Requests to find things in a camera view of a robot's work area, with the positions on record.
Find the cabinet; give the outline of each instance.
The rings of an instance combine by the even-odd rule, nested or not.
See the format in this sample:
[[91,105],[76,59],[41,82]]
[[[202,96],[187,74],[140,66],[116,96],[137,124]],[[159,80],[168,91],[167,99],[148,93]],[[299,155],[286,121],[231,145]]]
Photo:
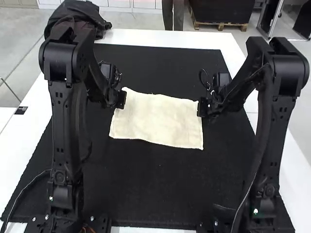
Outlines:
[[98,6],[108,6],[108,0],[91,0],[91,2]]
[[[56,9],[64,0],[0,0],[1,1],[36,1],[40,9]],[[100,11],[161,13],[162,0],[90,0],[100,7]]]
[[162,10],[162,0],[155,0],[155,8]]
[[4,0],[5,4],[19,5],[18,0]]
[[134,8],[155,9],[155,0],[133,0]]
[[39,4],[59,5],[60,0],[39,0]]
[[131,0],[108,0],[108,6],[131,8]]
[[32,5],[32,6],[36,6],[37,5],[36,0],[19,0],[19,1],[23,5]]

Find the white cloth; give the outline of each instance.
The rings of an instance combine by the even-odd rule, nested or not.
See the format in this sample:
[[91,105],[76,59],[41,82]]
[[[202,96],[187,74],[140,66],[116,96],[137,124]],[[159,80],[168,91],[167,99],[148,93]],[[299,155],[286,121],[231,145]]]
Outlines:
[[110,137],[203,150],[198,101],[143,94],[127,87],[123,90],[127,92],[125,108],[115,110]]

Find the wooden pallet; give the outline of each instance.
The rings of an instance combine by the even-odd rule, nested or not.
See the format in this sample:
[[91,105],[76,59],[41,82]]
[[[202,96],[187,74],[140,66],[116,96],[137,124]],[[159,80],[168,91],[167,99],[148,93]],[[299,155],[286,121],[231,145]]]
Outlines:
[[200,25],[217,25],[219,31],[222,31],[224,29],[224,26],[239,26],[242,32],[245,32],[247,30],[248,23],[206,23],[206,22],[196,21],[190,4],[188,4],[188,9],[189,9],[190,16],[191,16],[195,30],[199,30]]

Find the black jacket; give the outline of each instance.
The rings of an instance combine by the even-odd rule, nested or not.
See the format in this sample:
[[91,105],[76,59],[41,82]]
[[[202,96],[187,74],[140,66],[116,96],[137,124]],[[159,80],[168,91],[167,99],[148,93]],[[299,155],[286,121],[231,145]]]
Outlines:
[[90,1],[65,0],[51,15],[44,30],[45,39],[50,36],[54,25],[69,22],[74,29],[81,23],[92,25],[96,30],[96,38],[102,39],[104,31],[112,28],[112,24],[99,14],[99,6]]

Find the white table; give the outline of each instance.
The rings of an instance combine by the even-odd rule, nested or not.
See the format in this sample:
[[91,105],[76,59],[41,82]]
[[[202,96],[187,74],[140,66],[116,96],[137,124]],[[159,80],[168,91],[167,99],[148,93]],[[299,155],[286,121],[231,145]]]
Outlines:
[[17,108],[14,107],[0,107],[0,133],[9,122]]
[[[149,30],[109,31],[97,43],[169,48],[221,50],[234,77],[245,60],[230,33],[169,32]],[[3,212],[26,168],[52,115],[47,82],[40,74],[21,103],[28,106],[24,115],[13,115],[0,135],[0,213]],[[258,117],[257,93],[254,91],[244,106],[254,130]],[[297,233],[311,229],[311,167],[288,131],[280,169],[280,193]],[[26,224],[9,224],[7,232],[22,233]],[[185,230],[113,228],[114,233],[185,233]]]

